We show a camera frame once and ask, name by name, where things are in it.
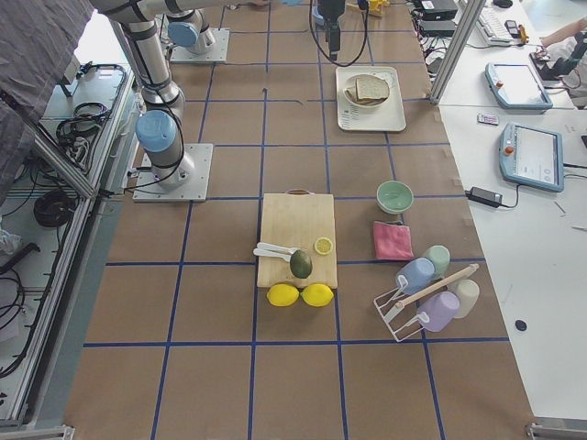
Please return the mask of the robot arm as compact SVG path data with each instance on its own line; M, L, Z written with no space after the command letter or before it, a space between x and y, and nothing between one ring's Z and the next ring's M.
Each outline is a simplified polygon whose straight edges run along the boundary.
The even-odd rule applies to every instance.
M146 113L135 132L150 160L152 181L133 188L161 188L165 195L191 184L194 160L183 141L184 94L172 79L164 55L156 17L169 19L172 43L196 54L205 53L212 36L208 7L228 6L228 1L93 1L92 6L120 28L118 37L141 86Z
M344 1L312 1L309 6L309 30L316 47L333 64L338 63L341 46L340 18L347 5ZM161 18L160 40L169 61L173 63L224 63L230 30L213 28L205 11L169 13Z

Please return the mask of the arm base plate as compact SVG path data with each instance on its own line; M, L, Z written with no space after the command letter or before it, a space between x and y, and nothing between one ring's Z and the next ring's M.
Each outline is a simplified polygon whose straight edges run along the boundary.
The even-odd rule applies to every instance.
M132 199L135 203L204 202L207 196L213 145L210 143L185 144L184 157L179 169L167 180L158 168L152 168L147 154L142 166L148 170L138 174Z
M172 50L171 63L207 64L227 61L230 32L228 28L210 27L198 36L194 45L175 46Z

